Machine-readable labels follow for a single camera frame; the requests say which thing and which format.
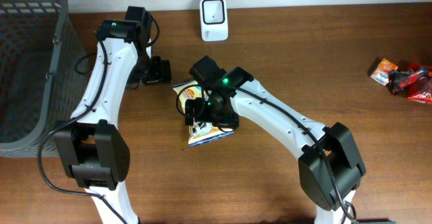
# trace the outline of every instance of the gray plastic basket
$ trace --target gray plastic basket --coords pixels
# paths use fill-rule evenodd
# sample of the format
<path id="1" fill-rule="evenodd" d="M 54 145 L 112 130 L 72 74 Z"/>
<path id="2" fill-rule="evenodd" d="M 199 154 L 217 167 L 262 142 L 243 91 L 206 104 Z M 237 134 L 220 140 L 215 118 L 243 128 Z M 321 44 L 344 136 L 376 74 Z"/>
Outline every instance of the gray plastic basket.
<path id="1" fill-rule="evenodd" d="M 84 94 L 74 62 L 85 50 L 67 10 L 68 0 L 0 0 L 0 157 L 35 157 Z M 43 156 L 58 156 L 53 139 Z"/>

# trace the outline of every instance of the wooden table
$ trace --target wooden table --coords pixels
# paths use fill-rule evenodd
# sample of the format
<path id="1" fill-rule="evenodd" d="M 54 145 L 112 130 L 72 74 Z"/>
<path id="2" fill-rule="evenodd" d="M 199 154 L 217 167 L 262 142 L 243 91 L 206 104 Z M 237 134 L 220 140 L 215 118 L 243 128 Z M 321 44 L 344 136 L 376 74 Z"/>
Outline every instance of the wooden table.
<path id="1" fill-rule="evenodd" d="M 205 43 L 198 11 L 153 12 L 154 54 L 173 82 L 204 55 L 239 65 L 306 116 L 353 132 L 367 167 L 354 204 L 359 219 L 432 220 L 432 106 L 392 96 L 367 76 L 376 58 L 432 63 L 432 4 L 232 9 L 229 38 Z M 105 18 L 70 16 L 88 52 Z M 272 223 L 313 220 L 296 159 L 247 119 L 234 136 L 189 148 L 171 85 L 127 91 L 119 130 L 132 155 L 130 201 L 145 223 Z M 45 159 L 58 186 L 79 190 L 59 159 Z M 100 223 L 90 198 L 49 189 L 35 159 L 0 159 L 1 223 Z"/>

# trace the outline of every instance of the wood grain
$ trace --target wood grain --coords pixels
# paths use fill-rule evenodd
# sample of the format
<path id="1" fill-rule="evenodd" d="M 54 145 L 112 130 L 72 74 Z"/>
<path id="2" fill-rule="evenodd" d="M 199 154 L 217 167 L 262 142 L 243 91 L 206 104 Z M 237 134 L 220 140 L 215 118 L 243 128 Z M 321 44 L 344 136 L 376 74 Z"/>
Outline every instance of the wood grain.
<path id="1" fill-rule="evenodd" d="M 353 132 L 367 174 L 354 197 L 359 219 L 432 220 L 432 107 L 392 96 L 367 76 L 376 58 L 432 63 L 432 4 L 232 9 L 229 38 L 200 39 L 198 11 L 153 12 L 162 31 L 154 54 L 171 61 L 173 82 L 208 55 L 239 65 L 273 95 L 327 125 Z M 93 30 L 124 13 L 74 14 L 88 52 Z M 277 140 L 242 119 L 229 138 L 187 146 L 170 85 L 127 91 L 119 130 L 132 154 L 127 187 L 145 223 L 259 223 L 313 220 L 298 166 Z M 54 183 L 78 190 L 59 159 Z M 50 190 L 35 159 L 0 159 L 0 223 L 100 223 L 89 198 Z"/>

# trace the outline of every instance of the red snack bag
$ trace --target red snack bag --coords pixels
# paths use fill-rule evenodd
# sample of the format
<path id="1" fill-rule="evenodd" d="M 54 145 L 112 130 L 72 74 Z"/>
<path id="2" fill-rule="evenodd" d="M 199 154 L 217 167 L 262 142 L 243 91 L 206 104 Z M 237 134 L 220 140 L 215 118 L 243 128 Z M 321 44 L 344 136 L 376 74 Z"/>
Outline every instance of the red snack bag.
<path id="1" fill-rule="evenodd" d="M 422 78 L 414 83 L 408 91 L 408 100 L 432 105 L 432 79 Z"/>

